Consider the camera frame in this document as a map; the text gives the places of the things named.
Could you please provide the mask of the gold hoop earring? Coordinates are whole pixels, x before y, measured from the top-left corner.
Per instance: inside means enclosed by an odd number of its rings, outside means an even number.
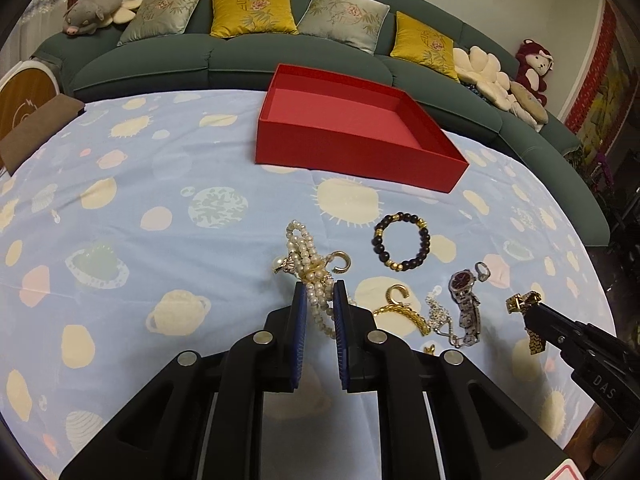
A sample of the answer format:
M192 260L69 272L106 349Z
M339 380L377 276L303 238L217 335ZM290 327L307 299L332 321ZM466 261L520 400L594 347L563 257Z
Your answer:
M336 250L326 256L326 265L330 266L330 272L334 274L344 274L352 266L352 259L349 254L342 250Z

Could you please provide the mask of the silver chain pendant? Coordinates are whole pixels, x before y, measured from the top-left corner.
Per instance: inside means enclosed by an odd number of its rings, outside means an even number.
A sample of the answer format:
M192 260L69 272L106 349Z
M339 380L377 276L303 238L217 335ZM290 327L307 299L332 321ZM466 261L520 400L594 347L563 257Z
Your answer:
M438 301L438 296L442 293L442 288L436 285L425 297L428 305L427 325L432 332L438 336L445 337L450 346L455 347L459 342L459 337L454 333L452 319L449 311Z

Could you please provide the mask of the gold wristwatch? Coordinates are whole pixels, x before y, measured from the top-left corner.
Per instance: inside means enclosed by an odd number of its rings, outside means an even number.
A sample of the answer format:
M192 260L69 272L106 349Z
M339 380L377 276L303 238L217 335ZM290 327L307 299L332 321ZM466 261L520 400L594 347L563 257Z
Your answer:
M540 303L541 294L536 292L536 290L530 290L524 295L515 294L509 297L506 300L506 310L509 314L520 312L522 316L525 316L531 308L537 307ZM525 327L525 330L528 336L529 353L532 356L536 356L536 354L544 352L544 350L546 350L546 341L544 338L530 330L528 327Z

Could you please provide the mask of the silver wristwatch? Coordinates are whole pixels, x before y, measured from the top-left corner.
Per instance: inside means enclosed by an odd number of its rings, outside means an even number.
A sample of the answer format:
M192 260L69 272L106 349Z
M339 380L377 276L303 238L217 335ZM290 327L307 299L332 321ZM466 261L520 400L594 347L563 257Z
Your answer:
M466 269L455 273L448 283L451 299L459 309L459 326L464 330L462 336L450 333L449 342L456 349L471 347L480 341L480 300L473 292L475 282L475 275Z

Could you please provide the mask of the red jewelry box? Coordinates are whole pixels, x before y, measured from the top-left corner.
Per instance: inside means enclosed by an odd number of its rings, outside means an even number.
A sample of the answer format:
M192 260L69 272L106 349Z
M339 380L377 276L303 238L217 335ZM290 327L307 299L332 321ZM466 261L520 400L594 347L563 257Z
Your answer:
M257 122L255 162L449 193L468 161L405 91L281 64Z

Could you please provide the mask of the blue planet print tablecloth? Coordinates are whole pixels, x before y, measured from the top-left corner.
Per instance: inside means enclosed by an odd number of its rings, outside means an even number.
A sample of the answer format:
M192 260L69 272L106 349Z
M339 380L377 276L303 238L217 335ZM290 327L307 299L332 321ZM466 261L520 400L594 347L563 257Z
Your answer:
M1 413L55 479L183 350L208 356L256 332L297 282L310 301L302 380L265 397L267 479L376 479L375 396L341 387L332 286L418 350L426 295L459 327L450 278L469 269L480 341L463 353L559 445L592 402L560 352L529 353L506 300L536 290L610 330L608 300L560 205L528 168L453 136L469 163L449 193L259 165L264 97L147 94L89 105L1 179ZM326 256L349 254L344 274Z

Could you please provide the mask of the right yellow floral cushion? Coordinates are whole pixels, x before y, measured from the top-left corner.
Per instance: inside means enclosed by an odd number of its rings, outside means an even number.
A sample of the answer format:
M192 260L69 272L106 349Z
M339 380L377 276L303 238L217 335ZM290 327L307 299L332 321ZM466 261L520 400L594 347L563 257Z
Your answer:
M430 68L455 82L454 40L427 24L397 11L392 58Z

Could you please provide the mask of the yellow floral cushion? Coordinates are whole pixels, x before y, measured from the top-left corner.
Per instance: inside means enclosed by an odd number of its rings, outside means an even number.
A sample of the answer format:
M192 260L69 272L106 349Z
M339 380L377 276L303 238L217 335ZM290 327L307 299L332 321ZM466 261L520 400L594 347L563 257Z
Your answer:
M212 0L209 35L231 39L248 34L297 35L291 0Z
M397 11L392 58L430 68L455 82L454 40L427 24Z

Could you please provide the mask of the white flower shaped cushion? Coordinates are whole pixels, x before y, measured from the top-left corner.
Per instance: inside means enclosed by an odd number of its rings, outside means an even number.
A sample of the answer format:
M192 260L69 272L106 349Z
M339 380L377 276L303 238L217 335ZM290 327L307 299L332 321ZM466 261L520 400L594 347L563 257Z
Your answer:
M465 84L472 84L489 103L508 112L514 97L510 95L510 78L501 69L498 58L477 46L469 52L454 47L452 52L458 78Z

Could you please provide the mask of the right grey floral cushion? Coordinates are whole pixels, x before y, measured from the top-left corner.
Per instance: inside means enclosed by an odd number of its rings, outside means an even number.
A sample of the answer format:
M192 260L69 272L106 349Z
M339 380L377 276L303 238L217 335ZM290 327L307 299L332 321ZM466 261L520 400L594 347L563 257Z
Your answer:
M297 30L373 54L388 12L376 0L310 0Z

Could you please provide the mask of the grey floral cushion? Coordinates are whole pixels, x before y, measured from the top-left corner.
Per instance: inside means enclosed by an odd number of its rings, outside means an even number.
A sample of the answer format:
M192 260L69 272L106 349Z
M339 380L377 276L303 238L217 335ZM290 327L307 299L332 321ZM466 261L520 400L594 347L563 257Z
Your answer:
M388 12L376 0L310 0L297 30L373 54Z
M200 0L142 0L117 45L183 34Z

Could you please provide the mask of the left yellow floral cushion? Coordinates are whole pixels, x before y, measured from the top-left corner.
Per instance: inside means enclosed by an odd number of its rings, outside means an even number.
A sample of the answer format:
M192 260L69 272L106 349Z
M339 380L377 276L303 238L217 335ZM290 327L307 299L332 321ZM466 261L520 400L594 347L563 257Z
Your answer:
M248 34L297 35L291 0L212 0L209 35L231 39Z

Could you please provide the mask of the red monkey plush toy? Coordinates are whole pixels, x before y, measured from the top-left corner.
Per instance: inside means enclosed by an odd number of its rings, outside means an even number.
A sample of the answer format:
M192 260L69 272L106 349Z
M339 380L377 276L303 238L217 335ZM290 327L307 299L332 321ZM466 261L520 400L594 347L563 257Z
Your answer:
M542 106L546 106L548 99L544 95L547 83L544 77L552 71L553 56L533 39L524 39L515 58L518 60L518 76L516 81L525 87Z

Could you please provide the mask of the left grey floral cushion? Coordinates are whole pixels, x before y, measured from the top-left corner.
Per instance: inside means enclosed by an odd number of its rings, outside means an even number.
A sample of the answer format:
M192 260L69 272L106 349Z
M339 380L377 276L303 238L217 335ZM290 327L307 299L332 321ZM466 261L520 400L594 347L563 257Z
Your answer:
M142 0L117 45L183 34L200 0Z

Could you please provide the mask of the grey pig plush toy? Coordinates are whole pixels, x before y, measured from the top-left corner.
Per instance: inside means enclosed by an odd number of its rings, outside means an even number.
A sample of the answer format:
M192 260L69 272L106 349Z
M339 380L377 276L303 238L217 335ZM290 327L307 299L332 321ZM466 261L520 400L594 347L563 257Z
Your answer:
M64 14L63 32L67 36L92 35L110 24L124 0L78 0Z

